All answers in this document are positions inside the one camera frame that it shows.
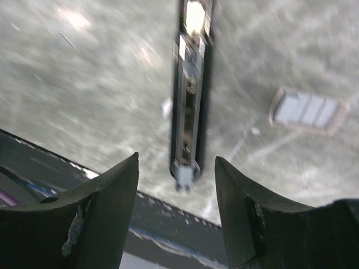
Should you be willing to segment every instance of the white scuff mark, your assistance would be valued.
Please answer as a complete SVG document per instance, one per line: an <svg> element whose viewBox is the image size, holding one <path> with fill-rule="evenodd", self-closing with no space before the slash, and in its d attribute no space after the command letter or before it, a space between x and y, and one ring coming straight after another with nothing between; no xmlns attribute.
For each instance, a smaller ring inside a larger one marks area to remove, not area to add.
<svg viewBox="0 0 359 269"><path fill-rule="evenodd" d="M222 6L219 4L219 2L217 2L217 6L218 6L218 8L219 8L220 10L223 9Z"/></svg>
<svg viewBox="0 0 359 269"><path fill-rule="evenodd" d="M162 103L162 117L168 119L173 109L173 101L171 98L165 99Z"/></svg>
<svg viewBox="0 0 359 269"><path fill-rule="evenodd" d="M241 150L241 148L245 145L246 139L247 139L247 136L248 136L247 131L248 131L248 129L252 128L253 124L256 121L257 121L257 118L252 119L245 126L242 126L241 131L243 132L244 137L242 139L238 140L237 144L234 146L231 153L229 153L229 155L227 157L227 161L229 161L231 163L233 158L238 154L238 152Z"/></svg>
<svg viewBox="0 0 359 269"><path fill-rule="evenodd" d="M255 128L255 127L251 128L251 132L255 136L260 136L261 135L260 130L258 128Z"/></svg>
<svg viewBox="0 0 359 269"><path fill-rule="evenodd" d="M75 217L72 220L70 228L68 230L68 238L64 245L62 246L62 255L67 257L71 254L72 248L76 245L77 237L79 237L82 229L82 225L84 224L84 217L82 215L82 209L79 206L77 208L77 212Z"/></svg>
<svg viewBox="0 0 359 269"><path fill-rule="evenodd" d="M263 211L262 208L260 207L259 204L255 203L254 208L256 210L257 216L261 218L262 220L262 224L265 227L265 221L264 221L264 215L263 215Z"/></svg>
<svg viewBox="0 0 359 269"><path fill-rule="evenodd" d="M25 145L25 146L28 146L28 147L31 147L32 149L34 149L34 146L30 145L29 143L26 143L25 141L22 141L22 140L17 139L17 138L15 139L15 141L16 141L17 143L23 144L23 145Z"/></svg>
<svg viewBox="0 0 359 269"><path fill-rule="evenodd" d="M319 169L315 166L305 169L303 173L300 175L301 182L314 181L315 184L316 183L315 177L318 175L319 172L320 172Z"/></svg>
<svg viewBox="0 0 359 269"><path fill-rule="evenodd" d="M215 188L213 187L211 198L202 213L203 218L205 218L205 219L209 218L210 214L212 213L213 204L216 202L216 200L217 200L217 193L216 193Z"/></svg>
<svg viewBox="0 0 359 269"><path fill-rule="evenodd" d="M172 214L171 214L171 213L164 212L163 210L161 210L161 213L162 213L163 216L172 217Z"/></svg>
<svg viewBox="0 0 359 269"><path fill-rule="evenodd" d="M169 210L169 211L172 211L172 208L171 208L171 206L168 206L168 205L164 205L164 207L167 209L167 210Z"/></svg>
<svg viewBox="0 0 359 269"><path fill-rule="evenodd" d="M260 150L255 151L254 153L248 156L248 161L253 161L259 157L264 157L266 155L269 155L273 151L291 142L292 140L296 139L300 135L302 135L302 131L292 132L289 135L261 148Z"/></svg>
<svg viewBox="0 0 359 269"><path fill-rule="evenodd" d="M75 47L75 45L63 33L61 33L60 31L57 32L60 34L60 36L62 36L66 40L66 42L70 44L70 46L72 46L75 49L75 51L79 52L79 50Z"/></svg>
<svg viewBox="0 0 359 269"><path fill-rule="evenodd" d="M129 229L129 231L131 233L133 233L133 235L137 236L138 238L140 238L142 240L151 240L159 248L161 248L162 250L167 251L171 254L179 255L182 257L194 258L197 261L199 261L202 265L212 268L212 269L227 269L226 266L219 264L217 261L211 261L208 258L199 257L199 256L197 256L193 253L190 253L184 249L180 249L179 247L177 247L169 242L164 242L162 240L156 240L148 235L140 234L140 233L132 230L131 228Z"/></svg>
<svg viewBox="0 0 359 269"><path fill-rule="evenodd" d="M130 102L129 104L128 104L128 106L126 106L126 109L128 110L128 111L134 111L134 110L136 110L136 109L138 109L139 108L139 106L134 102L134 100L132 99L132 101L133 102Z"/></svg>
<svg viewBox="0 0 359 269"><path fill-rule="evenodd" d="M86 168L83 168L75 163L70 163L72 167L78 169L78 170L81 170L82 172L85 173L85 176L88 178L88 179L93 179L95 177L98 177L99 174L98 173L95 173L89 169L86 169Z"/></svg>
<svg viewBox="0 0 359 269"><path fill-rule="evenodd" d="M20 28L17 27L15 24L13 23L10 23L10 25L16 30L16 31L20 31Z"/></svg>

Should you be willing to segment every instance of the floor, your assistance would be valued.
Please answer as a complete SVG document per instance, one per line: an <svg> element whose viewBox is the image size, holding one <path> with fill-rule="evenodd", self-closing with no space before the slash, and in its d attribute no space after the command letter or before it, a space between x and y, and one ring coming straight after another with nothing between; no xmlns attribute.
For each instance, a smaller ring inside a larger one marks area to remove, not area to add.
<svg viewBox="0 0 359 269"><path fill-rule="evenodd" d="M136 256L124 253L119 269L166 269Z"/></svg>
<svg viewBox="0 0 359 269"><path fill-rule="evenodd" d="M0 128L103 172L140 153L139 190L220 223L214 159L319 206L358 197L355 0L218 0L207 169L169 174L176 0L0 1ZM351 104L332 138L269 124L281 86Z"/></svg>

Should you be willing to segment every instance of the black plastic arm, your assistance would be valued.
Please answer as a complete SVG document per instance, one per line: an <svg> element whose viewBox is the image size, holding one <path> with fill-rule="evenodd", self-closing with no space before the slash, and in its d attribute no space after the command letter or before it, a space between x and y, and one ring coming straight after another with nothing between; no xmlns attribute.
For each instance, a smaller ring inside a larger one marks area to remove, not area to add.
<svg viewBox="0 0 359 269"><path fill-rule="evenodd" d="M359 268L359 200L309 207L257 184L221 157L215 180L230 269Z"/></svg>
<svg viewBox="0 0 359 269"><path fill-rule="evenodd" d="M135 153L38 204L0 208L0 268L118 269L138 179Z"/></svg>

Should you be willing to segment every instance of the metal bar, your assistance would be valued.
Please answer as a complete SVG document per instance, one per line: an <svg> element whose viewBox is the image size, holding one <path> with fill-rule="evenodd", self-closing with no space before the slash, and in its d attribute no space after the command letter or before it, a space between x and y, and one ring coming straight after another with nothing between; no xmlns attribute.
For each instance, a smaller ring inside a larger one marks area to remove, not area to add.
<svg viewBox="0 0 359 269"><path fill-rule="evenodd" d="M211 71L212 0L180 0L174 41L170 171L176 188L190 191L201 174Z"/></svg>

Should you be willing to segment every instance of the black metal rod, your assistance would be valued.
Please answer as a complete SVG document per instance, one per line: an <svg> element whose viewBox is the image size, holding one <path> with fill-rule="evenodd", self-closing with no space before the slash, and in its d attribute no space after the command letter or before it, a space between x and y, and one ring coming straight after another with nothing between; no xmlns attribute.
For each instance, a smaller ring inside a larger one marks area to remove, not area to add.
<svg viewBox="0 0 359 269"><path fill-rule="evenodd" d="M212 0L181 0L174 40L170 171L188 191L204 164L213 35Z"/></svg>

